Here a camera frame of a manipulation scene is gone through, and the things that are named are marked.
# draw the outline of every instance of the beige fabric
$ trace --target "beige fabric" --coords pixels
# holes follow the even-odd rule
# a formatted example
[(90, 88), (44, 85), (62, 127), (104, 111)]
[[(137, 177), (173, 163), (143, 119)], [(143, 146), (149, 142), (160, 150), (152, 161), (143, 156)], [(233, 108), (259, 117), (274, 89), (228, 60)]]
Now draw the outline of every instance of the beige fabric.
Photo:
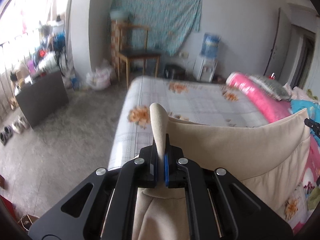
[(164, 186), (166, 133), (185, 157), (209, 170), (226, 168), (273, 210), (301, 181), (310, 146), (306, 109), (258, 128), (178, 121), (156, 103), (150, 106), (150, 117), (159, 155), (158, 185), (138, 192), (132, 239), (189, 238), (184, 190)]

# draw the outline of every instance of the wall socket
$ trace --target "wall socket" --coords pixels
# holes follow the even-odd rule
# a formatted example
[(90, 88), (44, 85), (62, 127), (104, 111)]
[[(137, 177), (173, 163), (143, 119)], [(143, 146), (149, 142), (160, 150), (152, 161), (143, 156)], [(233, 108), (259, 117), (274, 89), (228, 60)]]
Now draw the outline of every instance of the wall socket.
[(180, 51), (179, 52), (179, 57), (188, 58), (189, 57), (189, 53), (186, 52), (186, 51)]

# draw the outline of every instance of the chair seat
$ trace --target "chair seat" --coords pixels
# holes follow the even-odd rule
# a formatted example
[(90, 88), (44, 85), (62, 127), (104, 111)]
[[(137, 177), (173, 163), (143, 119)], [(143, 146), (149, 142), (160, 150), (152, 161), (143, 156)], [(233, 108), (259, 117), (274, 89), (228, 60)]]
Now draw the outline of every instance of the chair seat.
[(161, 56), (160, 52), (151, 49), (123, 49), (119, 54), (129, 59)]

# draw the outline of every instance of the pink floral bedding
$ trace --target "pink floral bedding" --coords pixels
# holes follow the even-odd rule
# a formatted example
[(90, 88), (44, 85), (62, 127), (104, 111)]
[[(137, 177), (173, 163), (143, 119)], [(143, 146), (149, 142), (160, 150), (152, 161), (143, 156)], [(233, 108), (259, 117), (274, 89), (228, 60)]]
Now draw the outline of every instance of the pink floral bedding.
[[(290, 115), (288, 102), (273, 100), (242, 73), (232, 73), (226, 84), (241, 90), (270, 123)], [(307, 198), (314, 187), (317, 187), (316, 180), (320, 176), (319, 147), (316, 140), (312, 136), (310, 138), (310, 151), (301, 183), (277, 211), (278, 215), (289, 223), (294, 234), (302, 228), (313, 212), (308, 210)]]

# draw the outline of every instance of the shoe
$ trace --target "shoe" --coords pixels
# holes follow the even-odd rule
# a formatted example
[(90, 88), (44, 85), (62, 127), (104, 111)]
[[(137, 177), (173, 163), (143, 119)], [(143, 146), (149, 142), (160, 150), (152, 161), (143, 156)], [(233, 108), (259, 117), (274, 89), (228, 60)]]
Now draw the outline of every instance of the shoe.
[(7, 139), (12, 137), (12, 128), (11, 128), (10, 125), (4, 127), (4, 134), (5, 134)]
[(30, 124), (24, 116), (18, 116), (18, 122), (22, 124), (25, 129), (28, 129), (30, 127)]
[(0, 133), (0, 141), (3, 145), (5, 145), (7, 143), (7, 138), (5, 136), (5, 133), (4, 132), (1, 132)]
[(21, 134), (23, 132), (23, 129), (24, 127), (19, 121), (13, 121), (12, 130), (14, 130), (18, 134)]

